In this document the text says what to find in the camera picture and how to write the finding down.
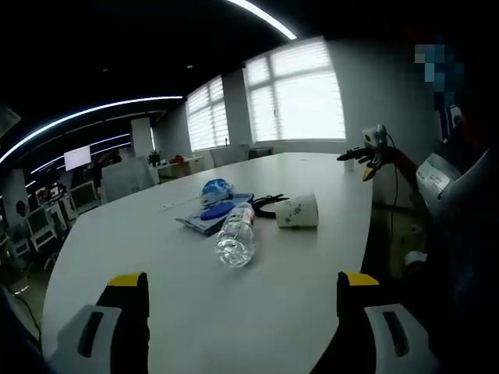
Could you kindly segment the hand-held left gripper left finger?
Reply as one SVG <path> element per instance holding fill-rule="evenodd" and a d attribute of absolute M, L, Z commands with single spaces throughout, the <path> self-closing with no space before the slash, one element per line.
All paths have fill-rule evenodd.
<path fill-rule="evenodd" d="M 55 373 L 148 373 L 150 329 L 147 274 L 121 274 L 97 303 L 78 311 L 58 334 L 49 358 Z"/>

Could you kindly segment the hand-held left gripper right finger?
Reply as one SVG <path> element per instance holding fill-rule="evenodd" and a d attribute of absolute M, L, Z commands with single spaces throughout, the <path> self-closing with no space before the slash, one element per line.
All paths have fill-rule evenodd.
<path fill-rule="evenodd" d="M 391 291 L 364 273 L 337 281 L 338 355 L 348 373 L 435 373 L 423 325 Z"/>

